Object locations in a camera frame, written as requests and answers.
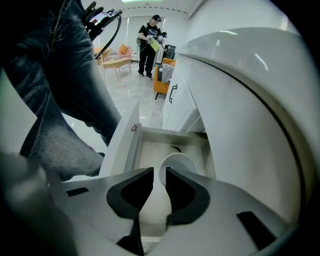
ceiling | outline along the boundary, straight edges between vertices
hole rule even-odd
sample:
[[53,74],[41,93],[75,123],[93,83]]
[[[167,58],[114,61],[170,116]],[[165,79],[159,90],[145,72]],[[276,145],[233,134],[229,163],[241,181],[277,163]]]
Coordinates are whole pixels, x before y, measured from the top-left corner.
[[[104,9],[138,9],[159,8],[188,14],[197,0],[163,0],[163,1],[134,1],[122,2],[121,0],[95,0],[96,7],[103,6]],[[84,8],[87,8],[93,0],[82,0]]]

open drawer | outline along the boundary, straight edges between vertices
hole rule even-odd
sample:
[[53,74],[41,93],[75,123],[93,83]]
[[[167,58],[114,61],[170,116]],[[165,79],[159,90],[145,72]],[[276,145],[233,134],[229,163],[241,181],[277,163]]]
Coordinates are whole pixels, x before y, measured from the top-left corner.
[[215,178],[214,161],[206,134],[142,127],[139,122],[137,102],[124,113],[107,149],[99,177],[145,167],[154,167],[157,172],[163,159],[178,152],[174,148],[178,147],[195,161],[198,174]]

orange cushion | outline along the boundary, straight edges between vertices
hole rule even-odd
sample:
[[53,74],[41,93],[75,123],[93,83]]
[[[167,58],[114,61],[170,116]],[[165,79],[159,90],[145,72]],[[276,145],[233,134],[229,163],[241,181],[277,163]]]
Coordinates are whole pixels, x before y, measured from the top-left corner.
[[119,52],[120,52],[121,54],[126,54],[127,49],[128,49],[128,48],[127,48],[124,44],[122,44],[122,45],[119,47]]

cabinet handle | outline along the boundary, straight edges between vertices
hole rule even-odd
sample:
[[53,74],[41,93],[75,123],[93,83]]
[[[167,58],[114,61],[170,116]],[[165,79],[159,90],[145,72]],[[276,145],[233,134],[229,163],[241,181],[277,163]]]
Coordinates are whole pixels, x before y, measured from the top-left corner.
[[169,102],[172,104],[172,98],[171,98],[171,95],[172,95],[172,92],[174,90],[176,90],[178,88],[178,84],[172,86],[172,89],[171,89],[171,92],[170,92],[170,96],[169,96]]

white cup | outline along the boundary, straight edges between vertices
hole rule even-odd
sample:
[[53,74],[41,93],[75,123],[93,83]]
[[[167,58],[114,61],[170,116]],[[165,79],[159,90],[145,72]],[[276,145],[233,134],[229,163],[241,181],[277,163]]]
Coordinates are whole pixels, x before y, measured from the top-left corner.
[[175,171],[185,171],[198,174],[198,166],[196,162],[184,153],[173,153],[163,159],[159,168],[159,181],[166,188],[166,168],[171,167]]

